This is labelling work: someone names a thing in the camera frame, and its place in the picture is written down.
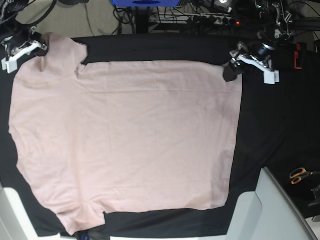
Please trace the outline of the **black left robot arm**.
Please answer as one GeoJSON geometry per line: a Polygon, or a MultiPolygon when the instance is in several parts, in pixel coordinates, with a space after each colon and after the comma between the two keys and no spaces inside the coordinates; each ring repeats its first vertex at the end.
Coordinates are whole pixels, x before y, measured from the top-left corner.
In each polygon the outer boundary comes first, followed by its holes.
{"type": "Polygon", "coordinates": [[[293,35],[290,30],[292,13],[282,0],[251,0],[247,10],[252,10],[252,19],[260,27],[257,40],[238,42],[235,50],[229,52],[231,59],[224,66],[223,78],[235,81],[248,66],[263,72],[265,84],[280,82],[280,72],[273,64],[272,54],[293,35]]]}

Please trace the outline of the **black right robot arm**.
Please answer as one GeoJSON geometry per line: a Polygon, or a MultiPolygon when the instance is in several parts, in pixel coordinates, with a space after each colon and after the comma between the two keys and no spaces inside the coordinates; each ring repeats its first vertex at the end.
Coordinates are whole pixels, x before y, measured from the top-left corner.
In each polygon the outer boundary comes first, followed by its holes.
{"type": "Polygon", "coordinates": [[[52,12],[57,1],[54,0],[38,20],[28,24],[17,21],[18,14],[34,3],[34,0],[0,2],[0,46],[4,48],[1,67],[8,74],[18,70],[18,60],[23,56],[32,53],[44,56],[48,53],[48,44],[42,35],[36,32],[36,28],[52,12]]]}

